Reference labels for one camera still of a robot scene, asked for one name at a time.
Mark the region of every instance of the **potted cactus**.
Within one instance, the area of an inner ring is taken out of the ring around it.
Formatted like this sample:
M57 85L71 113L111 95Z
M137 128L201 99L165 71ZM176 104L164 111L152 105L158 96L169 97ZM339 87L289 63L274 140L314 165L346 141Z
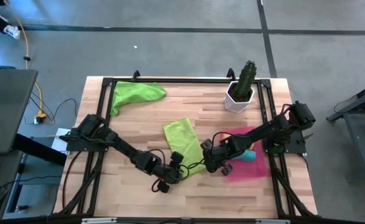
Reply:
M246 62L246 65L240 73L239 81L231 82L225 93L226 109L240 113L249 105L252 96L254 96L254 89L251 88L251 84L256 74L256 64L252 61Z

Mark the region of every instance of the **yellow cable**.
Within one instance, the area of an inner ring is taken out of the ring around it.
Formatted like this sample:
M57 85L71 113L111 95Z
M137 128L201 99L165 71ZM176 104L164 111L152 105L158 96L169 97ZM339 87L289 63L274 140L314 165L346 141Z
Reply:
M26 32L25 32L25 29L23 28L22 23L19 20L18 16L16 15L14 9L9 5L8 0L4 0L4 3L10 8L10 10L13 13L16 21L18 21L18 23L19 23L19 25L20 25L20 27L22 29L22 33L23 33L23 36L25 37L25 43L26 43L26 57L28 57L29 56L29 41L27 40L27 35L26 35ZM27 64L27 60L25 60L25 67L26 67L26 69L29 68L29 66ZM39 109L39 113L37 114L37 116L39 116L41 118L43 118L43 117L45 118L45 117L47 117L47 115L45 115L45 113L42 112L42 109L43 109L43 100L42 100L41 89L39 87L39 84L37 84L37 82L35 82L34 85L39 90L39 97L40 97L40 109Z

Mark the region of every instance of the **green cloth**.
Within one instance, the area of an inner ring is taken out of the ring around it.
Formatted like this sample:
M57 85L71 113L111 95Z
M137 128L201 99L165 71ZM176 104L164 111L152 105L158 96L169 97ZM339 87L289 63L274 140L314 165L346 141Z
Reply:
M182 165L189 166L194 162L200 162L203 159L199 140L196 132L190 123L189 118L183 118L170 124L163 125L164 134L171 151L179 152L183 155ZM198 165L189 170L189 176L203 170L205 166Z
M142 84L118 81L113 93L111 116L119 113L119 108L128 103L145 103L162 99L165 90L158 83Z

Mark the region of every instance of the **white paper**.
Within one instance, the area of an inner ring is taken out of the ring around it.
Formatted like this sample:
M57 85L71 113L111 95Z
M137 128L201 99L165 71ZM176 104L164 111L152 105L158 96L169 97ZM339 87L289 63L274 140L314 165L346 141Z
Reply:
M70 131L70 129L58 128L56 136L66 135L69 131ZM69 155L69 151L66 151L67 146L68 146L67 142L65 142L64 140L61 140L58 137L55 137L55 139L53 140L51 148L56 150L56 151L62 152L66 155Z

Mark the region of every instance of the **teal object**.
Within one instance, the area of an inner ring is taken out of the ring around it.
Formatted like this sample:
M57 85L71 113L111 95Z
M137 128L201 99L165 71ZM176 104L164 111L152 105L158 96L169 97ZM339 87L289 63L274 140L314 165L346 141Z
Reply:
M256 152L254 152L253 150L246 150L244 151L243 154L241 154L240 156L238 157L235 157L231 160L241 160L241 161L244 161L244 162L252 162L252 161L255 161L256 160Z

